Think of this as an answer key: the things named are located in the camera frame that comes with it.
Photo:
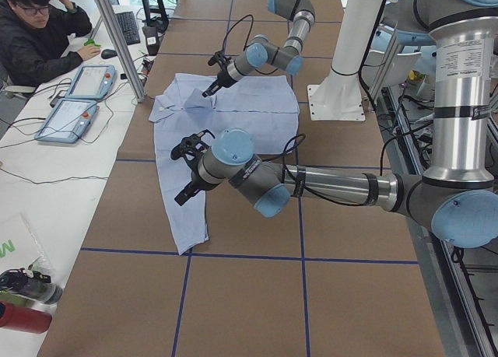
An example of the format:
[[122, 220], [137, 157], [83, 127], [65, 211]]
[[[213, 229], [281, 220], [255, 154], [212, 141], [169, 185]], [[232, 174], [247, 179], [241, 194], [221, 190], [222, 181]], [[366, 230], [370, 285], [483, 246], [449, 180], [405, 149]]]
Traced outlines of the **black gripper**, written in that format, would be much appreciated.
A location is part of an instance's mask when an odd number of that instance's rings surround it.
[[191, 171], [191, 181], [185, 186], [183, 193], [179, 193], [174, 200], [182, 206], [199, 191], [210, 190], [212, 190], [212, 175], [203, 166], [195, 166]]
[[215, 93], [221, 88], [230, 88], [237, 82], [236, 79], [230, 74], [231, 66], [232, 65], [229, 64], [226, 68], [221, 68], [217, 74], [215, 82], [209, 87], [209, 89], [202, 93], [204, 97], [211, 96], [212, 93]]

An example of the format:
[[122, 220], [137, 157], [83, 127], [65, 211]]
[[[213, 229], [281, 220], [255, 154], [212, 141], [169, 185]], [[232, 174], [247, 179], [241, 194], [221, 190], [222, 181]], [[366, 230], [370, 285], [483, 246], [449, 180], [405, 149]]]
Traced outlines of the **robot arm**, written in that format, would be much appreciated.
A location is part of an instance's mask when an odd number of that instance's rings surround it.
[[[249, 77], [216, 97], [195, 102], [207, 78], [178, 74], [168, 91], [176, 104], [174, 115], [155, 127], [157, 168], [174, 242], [180, 254], [192, 247], [245, 254], [273, 254], [276, 247], [296, 240], [297, 203], [289, 189], [272, 185], [264, 201], [244, 201], [223, 189], [205, 211], [205, 195], [179, 206], [174, 195], [188, 179], [187, 167], [175, 163], [173, 147], [191, 133], [213, 132], [216, 141], [236, 148], [241, 159], [254, 153], [278, 156], [295, 141], [298, 129], [307, 134], [299, 150], [300, 163], [316, 170], [337, 170], [360, 176], [373, 170], [381, 137], [374, 115], [360, 121], [312, 121], [310, 110], [298, 104], [305, 79], [319, 69], [312, 63], [293, 86], [286, 78]], [[360, 202], [316, 199], [318, 187], [307, 192], [305, 240], [315, 256], [344, 254], [368, 258], [382, 250], [387, 258], [412, 257], [412, 241], [402, 217], [367, 208]]]
[[258, 34], [247, 38], [241, 54], [232, 58], [226, 54], [227, 39], [215, 52], [208, 65], [218, 65], [219, 72], [214, 82], [202, 93], [204, 97], [215, 95], [222, 88], [230, 88], [243, 77], [250, 75], [263, 65], [271, 65], [289, 75], [301, 69], [304, 42], [315, 24], [315, 11], [310, 0], [267, 0], [269, 12], [291, 23], [286, 42], [282, 46], [273, 44], [267, 36]]

